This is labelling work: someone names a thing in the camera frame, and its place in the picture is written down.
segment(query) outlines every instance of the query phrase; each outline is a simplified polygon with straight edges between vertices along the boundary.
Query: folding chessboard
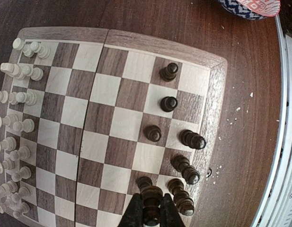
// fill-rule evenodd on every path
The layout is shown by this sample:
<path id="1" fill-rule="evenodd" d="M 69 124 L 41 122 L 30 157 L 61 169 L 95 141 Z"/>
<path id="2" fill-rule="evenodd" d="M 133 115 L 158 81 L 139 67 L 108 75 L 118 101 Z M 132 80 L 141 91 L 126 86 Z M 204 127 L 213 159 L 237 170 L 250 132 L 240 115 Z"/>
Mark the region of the folding chessboard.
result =
<path id="1" fill-rule="evenodd" d="M 3 90 L 34 91 L 37 104 L 0 104 L 0 116 L 32 119 L 35 131 L 21 134 L 0 129 L 0 141 L 12 136 L 32 156 L 32 177 L 22 180 L 32 193 L 30 211 L 19 220 L 31 227 L 116 227 L 132 195 L 135 180 L 149 176 L 167 193 L 166 183 L 180 177 L 170 164 L 176 154 L 188 157 L 201 174 L 186 186 L 197 204 L 212 156 L 225 87 L 225 59 L 183 44 L 130 32 L 81 27 L 24 28 L 18 37 L 51 48 L 47 59 L 13 50 L 9 62 L 44 71 L 40 81 L 18 81 L 5 75 Z M 159 70 L 179 66 L 171 82 Z M 175 111 L 159 107 L 165 96 L 178 100 Z M 161 128 L 159 142 L 143 129 Z M 182 145 L 178 134 L 189 129 L 207 141 L 204 150 Z M 0 153 L 0 161 L 9 152 Z M 0 175 L 0 185 L 12 172 Z M 191 218 L 185 218 L 186 226 Z"/>

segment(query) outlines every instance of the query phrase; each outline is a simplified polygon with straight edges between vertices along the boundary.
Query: chess piece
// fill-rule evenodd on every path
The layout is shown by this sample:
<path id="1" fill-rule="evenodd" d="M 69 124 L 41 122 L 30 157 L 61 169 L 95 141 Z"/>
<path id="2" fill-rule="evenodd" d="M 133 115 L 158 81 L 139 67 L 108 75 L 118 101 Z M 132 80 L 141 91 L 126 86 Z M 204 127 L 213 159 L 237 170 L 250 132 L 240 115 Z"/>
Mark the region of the chess piece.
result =
<path id="1" fill-rule="evenodd" d="M 2 142 L 0 142 L 0 152 L 1 150 L 13 151 L 17 147 L 17 142 L 13 137 L 7 137 Z"/>
<path id="2" fill-rule="evenodd" d="M 50 55 L 50 48 L 47 47 L 47 46 L 44 46 L 38 42 L 35 42 L 33 41 L 31 44 L 30 44 L 30 48 L 31 50 L 34 52 L 34 53 L 37 53 L 37 56 L 40 58 L 40 59 L 46 59 L 49 57 Z"/>
<path id="3" fill-rule="evenodd" d="M 164 97 L 160 102 L 160 107 L 165 112 L 171 112 L 177 107 L 177 99 L 174 97 Z"/>
<path id="4" fill-rule="evenodd" d="M 151 125 L 145 128 L 145 135 L 148 140 L 158 142 L 161 138 L 161 130 L 156 125 Z"/>
<path id="5" fill-rule="evenodd" d="M 31 152 L 28 147 L 22 146 L 18 150 L 14 150 L 10 152 L 9 156 L 12 161 L 17 161 L 19 159 L 25 160 L 25 159 L 30 158 Z"/>
<path id="6" fill-rule="evenodd" d="M 7 211 L 7 208 L 15 207 L 16 205 L 17 203 L 11 199 L 11 196 L 8 196 L 4 203 L 0 203 L 0 213 L 3 214 Z"/>
<path id="7" fill-rule="evenodd" d="M 17 193 L 11 196 L 13 202 L 18 203 L 22 198 L 29 197 L 30 191 L 26 187 L 21 187 Z"/>
<path id="8" fill-rule="evenodd" d="M 192 149 L 201 150 L 204 149 L 207 144 L 202 136 L 190 130 L 183 130 L 180 133 L 179 138 L 182 144 Z"/>
<path id="9" fill-rule="evenodd" d="M 176 63 L 170 63 L 167 67 L 160 70 L 159 73 L 160 73 L 160 77 L 164 81 L 169 82 L 175 79 L 175 77 L 177 76 L 177 72 L 178 72 L 178 65 Z"/>
<path id="10" fill-rule="evenodd" d="M 0 128 L 5 125 L 5 126 L 8 126 L 8 127 L 12 127 L 13 123 L 17 122 L 18 121 L 18 116 L 16 115 L 8 115 L 4 118 L 2 118 L 0 116 Z"/>
<path id="11" fill-rule="evenodd" d="M 18 132 L 22 131 L 26 133 L 33 132 L 34 127 L 35 127 L 34 121 L 31 119 L 25 119 L 22 122 L 15 122 L 13 124 L 13 130 Z"/>
<path id="12" fill-rule="evenodd" d="M 31 50 L 30 46 L 28 44 L 25 44 L 25 42 L 23 40 L 21 40 L 20 38 L 16 38 L 13 41 L 12 44 L 13 49 L 16 49 L 18 51 L 23 51 L 24 55 L 28 58 L 31 58 L 34 54 L 34 52 Z"/>
<path id="13" fill-rule="evenodd" d="M 171 160 L 172 166 L 176 171 L 182 174 L 187 184 L 196 184 L 200 175 L 193 166 L 190 165 L 189 159 L 183 155 L 178 155 Z"/>
<path id="14" fill-rule="evenodd" d="M 144 204 L 143 223 L 147 226 L 156 226 L 160 223 L 160 202 L 163 199 L 162 190 L 152 185 L 152 180 L 143 176 L 136 180 Z"/>
<path id="15" fill-rule="evenodd" d="M 13 217 L 19 219 L 23 214 L 27 214 L 30 211 L 30 207 L 27 203 L 23 202 L 19 205 L 18 209 L 13 212 Z"/>
<path id="16" fill-rule="evenodd" d="M 2 163 L 0 162 L 0 174 L 4 172 L 4 169 L 14 169 L 14 161 L 12 161 L 10 158 L 6 158 Z"/>
<path id="17" fill-rule="evenodd" d="M 19 103 L 26 103 L 27 105 L 35 105 L 37 102 L 37 95 L 33 91 L 18 92 L 16 99 Z"/>
<path id="18" fill-rule="evenodd" d="M 0 199 L 18 190 L 18 185 L 14 181 L 8 181 L 0 186 Z"/>
<path id="19" fill-rule="evenodd" d="M 19 182 L 22 179 L 29 179 L 31 177 L 31 170 L 29 167 L 22 167 L 19 171 L 13 173 L 11 178 L 14 182 Z"/>
<path id="20" fill-rule="evenodd" d="M 184 184 L 179 179 L 172 179 L 168 182 L 169 192 L 174 195 L 173 201 L 178 212 L 185 216 L 194 214 L 194 202 L 188 192 L 184 190 Z"/>

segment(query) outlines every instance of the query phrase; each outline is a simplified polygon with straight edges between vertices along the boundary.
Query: white chess piece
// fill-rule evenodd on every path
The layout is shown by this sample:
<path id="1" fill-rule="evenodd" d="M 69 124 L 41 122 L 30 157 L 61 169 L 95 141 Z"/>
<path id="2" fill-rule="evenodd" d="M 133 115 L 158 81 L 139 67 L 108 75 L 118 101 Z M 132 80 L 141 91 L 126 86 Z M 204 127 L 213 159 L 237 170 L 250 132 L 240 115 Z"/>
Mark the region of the white chess piece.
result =
<path id="1" fill-rule="evenodd" d="M 18 190 L 18 185 L 14 181 L 8 181 L 0 186 L 0 199 Z"/>
<path id="2" fill-rule="evenodd" d="M 18 150 L 14 150 L 9 154 L 9 157 L 12 161 L 17 161 L 19 159 L 25 160 L 30 158 L 30 156 L 31 156 L 30 149 L 26 146 L 22 146 Z"/>
<path id="3" fill-rule="evenodd" d="M 46 59 L 49 57 L 50 55 L 50 48 L 47 47 L 47 46 L 44 46 L 38 42 L 35 42 L 33 41 L 31 44 L 30 44 L 30 48 L 31 50 L 34 52 L 34 53 L 37 53 L 37 56 L 40 58 L 40 59 Z"/>
<path id="4" fill-rule="evenodd" d="M 19 171 L 13 173 L 11 178 L 14 182 L 19 182 L 22 179 L 29 179 L 31 177 L 31 170 L 29 167 L 22 167 Z"/>
<path id="5" fill-rule="evenodd" d="M 6 158 L 2 163 L 0 162 L 0 174 L 4 172 L 4 169 L 14 169 L 14 161 L 12 161 L 10 158 Z"/>
<path id="6" fill-rule="evenodd" d="M 0 152 L 2 150 L 13 151 L 17 147 L 17 142 L 13 137 L 7 137 L 2 142 L 0 142 Z"/>
<path id="7" fill-rule="evenodd" d="M 25 44 L 23 40 L 20 38 L 16 38 L 13 41 L 12 47 L 18 51 L 23 51 L 24 55 L 28 58 L 31 58 L 34 54 L 34 52 L 31 50 L 30 46 L 28 44 Z"/>
<path id="8" fill-rule="evenodd" d="M 13 202 L 18 203 L 22 198 L 29 197 L 30 191 L 26 187 L 21 187 L 17 193 L 11 196 Z"/>
<path id="9" fill-rule="evenodd" d="M 22 131 L 26 133 L 33 132 L 34 127 L 35 127 L 34 122 L 31 119 L 25 119 L 22 122 L 15 122 L 13 124 L 13 130 L 18 132 Z"/>
<path id="10" fill-rule="evenodd" d="M 0 203 L 0 213 L 3 214 L 7 211 L 7 208 L 15 207 L 17 202 L 14 202 L 11 199 L 11 196 L 8 196 L 4 203 Z"/>
<path id="11" fill-rule="evenodd" d="M 0 116 L 0 127 L 3 125 L 12 127 L 14 122 L 18 122 L 18 116 L 10 114 L 4 118 Z"/>
<path id="12" fill-rule="evenodd" d="M 37 102 L 37 95 L 33 91 L 18 92 L 16 96 L 17 102 L 26 103 L 27 105 L 35 105 Z"/>
<path id="13" fill-rule="evenodd" d="M 23 214 L 27 214 L 30 211 L 30 207 L 27 203 L 23 202 L 19 205 L 19 208 L 13 212 L 13 217 L 18 219 Z"/>

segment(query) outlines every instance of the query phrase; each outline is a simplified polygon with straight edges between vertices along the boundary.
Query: chess rook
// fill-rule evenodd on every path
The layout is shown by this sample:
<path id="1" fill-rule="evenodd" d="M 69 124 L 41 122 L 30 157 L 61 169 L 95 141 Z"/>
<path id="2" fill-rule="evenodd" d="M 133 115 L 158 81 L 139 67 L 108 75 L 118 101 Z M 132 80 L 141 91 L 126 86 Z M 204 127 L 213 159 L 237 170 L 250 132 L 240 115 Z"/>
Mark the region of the chess rook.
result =
<path id="1" fill-rule="evenodd" d="M 182 144 L 196 150 L 204 149 L 207 144 L 202 136 L 190 130 L 183 130 L 180 133 L 179 138 Z"/>
<path id="2" fill-rule="evenodd" d="M 31 119 L 25 119 L 22 122 L 15 122 L 13 124 L 13 130 L 18 131 L 18 132 L 22 132 L 22 131 L 26 133 L 33 132 L 34 127 L 35 127 L 35 124 L 33 120 Z"/>
<path id="3" fill-rule="evenodd" d="M 168 182 L 168 189 L 174 195 L 173 201 L 176 204 L 178 212 L 185 216 L 194 214 L 194 202 L 189 193 L 184 190 L 184 184 L 179 179 L 172 179 Z"/>
<path id="4" fill-rule="evenodd" d="M 177 99 L 174 97 L 164 97 L 160 102 L 160 107 L 164 112 L 171 112 L 177 107 Z"/>
<path id="5" fill-rule="evenodd" d="M 187 184 L 196 184 L 200 175 L 193 166 L 190 165 L 189 159 L 183 155 L 178 155 L 171 160 L 172 166 L 176 171 L 182 174 Z"/>
<path id="6" fill-rule="evenodd" d="M 17 161 L 20 159 L 25 160 L 25 159 L 30 158 L 30 156 L 31 156 L 30 149 L 26 146 L 22 146 L 18 150 L 14 150 L 10 152 L 10 155 L 9 155 L 12 161 Z"/>
<path id="7" fill-rule="evenodd" d="M 178 65 L 176 63 L 170 63 L 167 67 L 160 70 L 160 77 L 164 81 L 172 81 L 177 76 Z"/>
<path id="8" fill-rule="evenodd" d="M 17 142 L 13 137 L 7 137 L 0 142 L 0 152 L 2 150 L 13 151 L 17 147 Z"/>
<path id="9" fill-rule="evenodd" d="M 49 47 L 35 41 L 30 44 L 30 48 L 34 53 L 37 53 L 37 56 L 41 59 L 48 58 L 51 52 Z"/>

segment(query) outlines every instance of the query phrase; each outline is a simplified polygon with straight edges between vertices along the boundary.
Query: white rook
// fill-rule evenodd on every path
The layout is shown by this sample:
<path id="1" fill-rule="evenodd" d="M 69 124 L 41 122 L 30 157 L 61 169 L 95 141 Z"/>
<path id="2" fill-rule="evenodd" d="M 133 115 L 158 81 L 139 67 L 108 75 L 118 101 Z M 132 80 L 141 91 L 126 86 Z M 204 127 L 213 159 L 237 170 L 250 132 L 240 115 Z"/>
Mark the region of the white rook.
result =
<path id="1" fill-rule="evenodd" d="M 13 137 L 7 137 L 2 142 L 0 142 L 0 152 L 2 150 L 13 151 L 17 147 L 17 142 Z"/>

